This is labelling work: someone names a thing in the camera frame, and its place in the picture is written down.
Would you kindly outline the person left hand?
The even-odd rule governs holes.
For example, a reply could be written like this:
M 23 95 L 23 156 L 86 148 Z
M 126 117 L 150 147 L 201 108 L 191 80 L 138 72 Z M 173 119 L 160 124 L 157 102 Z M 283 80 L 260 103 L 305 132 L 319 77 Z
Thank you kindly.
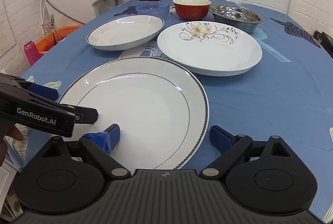
M 23 141 L 24 139 L 23 134 L 16 126 L 13 126 L 6 135 L 17 141 Z M 1 140 L 0 146 L 0 165 L 2 165 L 7 155 L 7 143 L 4 140 Z

